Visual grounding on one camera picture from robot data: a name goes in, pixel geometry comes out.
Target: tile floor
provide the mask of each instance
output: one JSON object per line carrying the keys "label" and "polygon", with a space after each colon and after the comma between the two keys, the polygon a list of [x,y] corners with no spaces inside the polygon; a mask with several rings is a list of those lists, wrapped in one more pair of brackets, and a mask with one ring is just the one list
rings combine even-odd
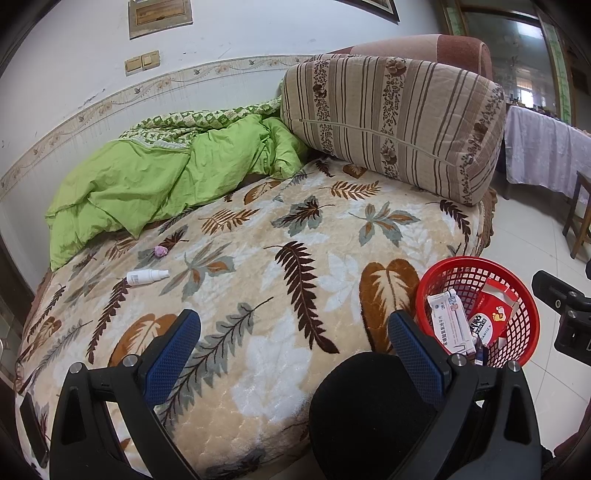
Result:
{"label": "tile floor", "polygon": [[[503,181],[495,179],[493,187],[502,192]],[[507,267],[527,286],[538,270],[546,270],[591,297],[591,281],[584,271],[591,245],[584,245],[576,259],[570,258],[574,235],[572,231],[566,238],[562,235],[567,214],[564,196],[541,187],[514,186],[511,200],[499,195],[495,234],[482,256]],[[535,402],[542,445],[553,450],[579,428],[591,397],[591,367],[554,349],[559,316],[536,302],[540,341],[524,372]],[[300,478],[324,479],[311,453],[273,480]]]}

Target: mattress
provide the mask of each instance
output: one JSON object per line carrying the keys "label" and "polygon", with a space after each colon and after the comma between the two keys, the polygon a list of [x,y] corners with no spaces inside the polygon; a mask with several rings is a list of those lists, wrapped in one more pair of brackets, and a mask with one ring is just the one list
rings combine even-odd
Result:
{"label": "mattress", "polygon": [[[95,238],[40,287],[15,382],[22,451],[43,478],[20,418],[31,393],[50,443],[68,367],[141,354],[185,308],[202,337],[155,412],[202,478],[268,478],[308,445],[308,407],[325,376],[363,351],[389,352],[391,311],[414,314],[421,276],[454,255],[479,255],[496,197],[472,207],[322,157],[291,180],[262,179],[207,206]],[[154,256],[154,248],[168,255]],[[170,270],[130,287],[126,273]],[[131,465],[145,466],[116,405]]]}

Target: wall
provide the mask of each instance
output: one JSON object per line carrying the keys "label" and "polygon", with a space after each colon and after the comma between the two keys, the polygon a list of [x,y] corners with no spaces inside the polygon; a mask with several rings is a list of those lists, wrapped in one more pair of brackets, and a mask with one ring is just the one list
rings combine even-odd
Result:
{"label": "wall", "polygon": [[[335,0],[193,0],[193,25],[130,41],[125,0],[61,0],[31,31],[0,77],[0,176],[64,120],[152,77],[218,59],[322,53],[388,37],[440,31],[437,4],[430,0],[397,0],[396,4],[399,25]],[[159,68],[125,76],[125,59],[156,49],[161,54]],[[270,85],[271,96],[276,88]],[[220,105],[215,102],[218,97]],[[253,100],[247,92],[229,98],[219,91],[209,92],[203,101],[201,95],[187,95],[184,103],[174,106],[153,103],[147,109],[146,103],[140,118],[169,108],[221,108],[235,106],[225,104],[229,101]],[[92,141],[80,137],[79,155],[68,159],[52,155],[51,160],[42,160],[35,167],[37,173],[27,173],[0,202],[0,232],[33,289],[48,265],[43,212],[67,172],[65,166],[72,168],[84,159],[90,148],[84,143],[96,148],[95,143],[98,146],[115,138],[139,120],[137,112],[129,114],[125,127],[120,122],[105,122],[93,133]],[[27,222],[35,225],[24,226]]]}
{"label": "wall", "polygon": [[[77,111],[150,77],[219,59],[323,53],[439,31],[430,0],[396,4],[399,25],[335,0],[193,0],[193,25],[130,41],[127,1],[61,0],[0,77],[0,176]],[[125,76],[126,59],[158,49],[159,68]]]}

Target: green quilt cover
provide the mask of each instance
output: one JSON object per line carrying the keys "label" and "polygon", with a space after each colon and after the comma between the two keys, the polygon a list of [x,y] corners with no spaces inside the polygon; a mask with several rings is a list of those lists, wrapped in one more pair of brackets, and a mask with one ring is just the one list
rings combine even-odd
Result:
{"label": "green quilt cover", "polygon": [[104,145],[62,182],[46,220],[51,269],[97,234],[143,227],[209,203],[250,173],[287,179],[307,147],[276,117],[278,100],[148,119]]}

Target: picture frame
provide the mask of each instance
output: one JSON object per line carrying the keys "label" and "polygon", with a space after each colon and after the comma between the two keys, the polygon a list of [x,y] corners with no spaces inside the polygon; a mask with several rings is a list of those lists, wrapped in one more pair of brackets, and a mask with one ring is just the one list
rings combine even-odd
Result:
{"label": "picture frame", "polygon": [[191,0],[129,0],[129,39],[191,25]]}
{"label": "picture frame", "polygon": [[387,18],[393,22],[400,22],[398,11],[394,0],[342,0],[344,3],[354,5],[355,7],[363,8],[379,15],[380,17]]}

